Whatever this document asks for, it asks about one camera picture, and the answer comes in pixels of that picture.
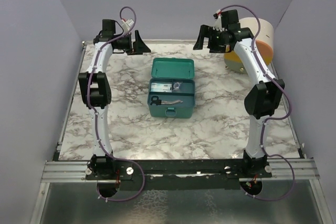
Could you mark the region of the blue divided tray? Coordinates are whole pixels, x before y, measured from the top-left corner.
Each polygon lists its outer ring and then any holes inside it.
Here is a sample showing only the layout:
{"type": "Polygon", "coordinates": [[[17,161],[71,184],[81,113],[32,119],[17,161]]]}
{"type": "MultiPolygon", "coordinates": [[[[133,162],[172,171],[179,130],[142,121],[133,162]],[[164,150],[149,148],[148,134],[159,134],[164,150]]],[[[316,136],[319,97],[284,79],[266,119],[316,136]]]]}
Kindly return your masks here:
{"type": "Polygon", "coordinates": [[[176,108],[193,108],[195,107],[195,82],[192,79],[167,79],[167,78],[152,78],[149,82],[149,94],[148,94],[148,106],[155,106],[150,105],[151,97],[157,95],[162,100],[167,101],[174,101],[174,100],[182,100],[183,103],[170,105],[172,107],[176,108]],[[181,91],[180,92],[151,92],[150,87],[152,82],[157,83],[171,83],[173,82],[182,82],[181,85],[181,91]]]}

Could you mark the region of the clear crinkled plastic bag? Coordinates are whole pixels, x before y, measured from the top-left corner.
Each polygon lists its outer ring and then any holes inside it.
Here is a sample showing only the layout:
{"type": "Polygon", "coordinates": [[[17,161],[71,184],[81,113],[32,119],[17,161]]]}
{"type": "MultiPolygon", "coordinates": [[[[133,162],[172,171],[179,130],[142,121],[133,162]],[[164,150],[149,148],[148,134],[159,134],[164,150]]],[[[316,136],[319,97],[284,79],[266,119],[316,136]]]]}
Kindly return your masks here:
{"type": "Polygon", "coordinates": [[[182,82],[173,82],[172,84],[172,91],[180,92],[181,91],[182,82]]]}

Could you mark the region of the teal medicine kit box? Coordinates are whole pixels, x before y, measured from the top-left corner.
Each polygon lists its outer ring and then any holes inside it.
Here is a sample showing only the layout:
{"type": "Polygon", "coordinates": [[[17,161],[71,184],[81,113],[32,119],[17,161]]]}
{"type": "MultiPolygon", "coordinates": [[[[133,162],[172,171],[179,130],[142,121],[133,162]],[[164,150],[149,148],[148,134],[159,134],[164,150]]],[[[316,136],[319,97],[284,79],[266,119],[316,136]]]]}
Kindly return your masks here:
{"type": "MultiPolygon", "coordinates": [[[[194,60],[187,58],[155,58],[152,64],[151,78],[192,79],[195,77],[194,60]]],[[[175,106],[148,106],[150,115],[156,118],[189,119],[194,108],[176,108],[175,106]]]]}

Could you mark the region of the black-handled bandage scissors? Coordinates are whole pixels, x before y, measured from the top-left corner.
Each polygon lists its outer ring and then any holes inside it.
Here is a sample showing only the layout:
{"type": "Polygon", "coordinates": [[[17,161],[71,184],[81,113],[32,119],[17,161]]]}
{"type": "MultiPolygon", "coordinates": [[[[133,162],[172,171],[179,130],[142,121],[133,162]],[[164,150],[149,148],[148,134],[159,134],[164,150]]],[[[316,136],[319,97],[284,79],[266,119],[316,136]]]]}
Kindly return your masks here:
{"type": "Polygon", "coordinates": [[[179,104],[179,103],[183,103],[183,101],[182,100],[174,100],[174,101],[162,100],[160,99],[159,96],[154,95],[151,97],[150,105],[174,105],[174,104],[179,104]]]}

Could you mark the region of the light blue gauze packet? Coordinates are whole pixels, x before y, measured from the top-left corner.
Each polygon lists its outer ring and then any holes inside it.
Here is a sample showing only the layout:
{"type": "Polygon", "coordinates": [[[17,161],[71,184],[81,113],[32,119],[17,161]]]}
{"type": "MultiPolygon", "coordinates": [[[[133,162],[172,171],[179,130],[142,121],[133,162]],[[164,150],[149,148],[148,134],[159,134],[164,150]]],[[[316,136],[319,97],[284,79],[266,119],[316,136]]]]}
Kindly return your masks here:
{"type": "Polygon", "coordinates": [[[172,84],[152,82],[150,91],[151,92],[172,92],[172,84]]]}

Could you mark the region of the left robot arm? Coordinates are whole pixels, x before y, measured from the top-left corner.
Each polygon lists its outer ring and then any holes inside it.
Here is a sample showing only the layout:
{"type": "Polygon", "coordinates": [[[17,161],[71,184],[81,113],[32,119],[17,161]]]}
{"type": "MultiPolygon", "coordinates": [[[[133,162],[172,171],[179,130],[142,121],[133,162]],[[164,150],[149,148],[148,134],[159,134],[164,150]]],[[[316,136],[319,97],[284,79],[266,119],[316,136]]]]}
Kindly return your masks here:
{"type": "Polygon", "coordinates": [[[121,18],[120,34],[116,33],[117,23],[112,19],[102,21],[102,30],[93,40],[93,59],[87,70],[78,76],[82,101],[89,110],[95,139],[89,169],[104,179],[112,178],[116,172],[108,131],[108,107],[112,99],[106,74],[109,59],[115,53],[114,50],[127,55],[141,55],[151,51],[142,41],[138,30],[135,31],[135,42],[132,42],[135,20],[121,18]]]}

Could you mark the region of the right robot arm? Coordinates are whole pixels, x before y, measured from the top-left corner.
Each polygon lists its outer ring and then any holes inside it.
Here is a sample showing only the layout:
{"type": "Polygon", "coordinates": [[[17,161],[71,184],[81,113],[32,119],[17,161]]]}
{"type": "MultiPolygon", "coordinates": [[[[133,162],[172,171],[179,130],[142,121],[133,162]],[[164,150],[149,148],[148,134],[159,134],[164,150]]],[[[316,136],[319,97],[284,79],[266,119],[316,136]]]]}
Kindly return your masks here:
{"type": "Polygon", "coordinates": [[[237,10],[220,9],[214,14],[214,18],[213,26],[200,26],[193,49],[203,49],[204,40],[207,39],[207,48],[211,53],[233,51],[243,63],[253,87],[244,99],[245,110],[250,116],[250,126],[241,171],[246,177],[254,177],[260,168],[266,166],[264,140],[268,118],[279,107],[285,84],[269,71],[257,49],[256,35],[250,28],[240,25],[237,10]]]}

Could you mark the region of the round pastel drawer cabinet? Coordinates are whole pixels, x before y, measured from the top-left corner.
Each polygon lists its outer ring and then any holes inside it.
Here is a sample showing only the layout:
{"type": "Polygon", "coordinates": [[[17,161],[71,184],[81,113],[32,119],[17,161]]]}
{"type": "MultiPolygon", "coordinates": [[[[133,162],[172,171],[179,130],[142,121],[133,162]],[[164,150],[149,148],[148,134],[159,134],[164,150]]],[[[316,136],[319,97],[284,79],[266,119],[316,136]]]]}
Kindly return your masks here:
{"type": "MultiPolygon", "coordinates": [[[[264,19],[259,19],[261,30],[256,38],[257,49],[259,50],[266,66],[269,66],[274,56],[274,28],[272,24],[264,19]]],[[[253,35],[256,35],[258,30],[257,20],[254,17],[245,17],[239,20],[242,28],[250,28],[253,35]]],[[[224,62],[226,69],[238,73],[246,74],[246,70],[242,61],[233,51],[224,54],[224,62]]]]}

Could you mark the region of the black mounting rail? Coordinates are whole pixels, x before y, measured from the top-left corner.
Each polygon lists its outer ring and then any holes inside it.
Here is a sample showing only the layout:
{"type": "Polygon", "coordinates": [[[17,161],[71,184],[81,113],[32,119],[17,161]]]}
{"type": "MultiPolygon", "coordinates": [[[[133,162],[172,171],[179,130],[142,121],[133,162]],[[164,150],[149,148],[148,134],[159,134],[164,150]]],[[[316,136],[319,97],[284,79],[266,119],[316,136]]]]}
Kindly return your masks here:
{"type": "Polygon", "coordinates": [[[243,159],[167,159],[90,161],[86,180],[104,189],[122,191],[239,189],[239,181],[270,178],[268,162],[250,164],[243,159]]]}

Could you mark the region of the aluminium frame rail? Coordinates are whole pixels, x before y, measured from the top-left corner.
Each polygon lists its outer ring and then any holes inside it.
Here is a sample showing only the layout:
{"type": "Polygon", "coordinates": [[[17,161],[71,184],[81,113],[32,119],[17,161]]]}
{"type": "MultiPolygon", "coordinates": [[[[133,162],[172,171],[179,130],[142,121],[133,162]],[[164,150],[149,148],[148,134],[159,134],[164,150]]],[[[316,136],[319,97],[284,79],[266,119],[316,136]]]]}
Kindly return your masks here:
{"type": "MultiPolygon", "coordinates": [[[[320,174],[314,159],[289,158],[289,167],[283,159],[271,158],[271,177],[262,178],[257,176],[260,181],[268,180],[311,180],[320,179],[320,174]]],[[[87,182],[85,170],[87,163],[84,161],[70,162],[46,162],[41,177],[42,183],[78,183],[87,182]]]]}

